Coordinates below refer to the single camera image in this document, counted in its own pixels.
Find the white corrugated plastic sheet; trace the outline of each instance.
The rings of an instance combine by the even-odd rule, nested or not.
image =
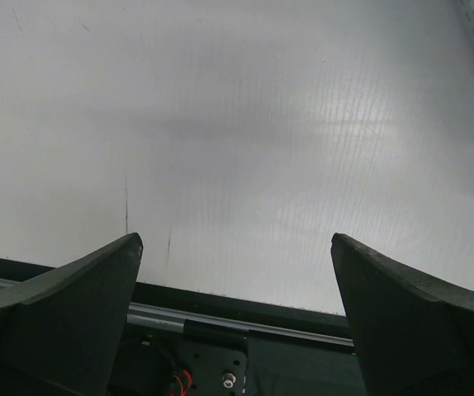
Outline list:
[[[454,2],[0,1],[0,257],[76,259],[126,201],[140,281],[342,314],[342,232],[474,290]]]

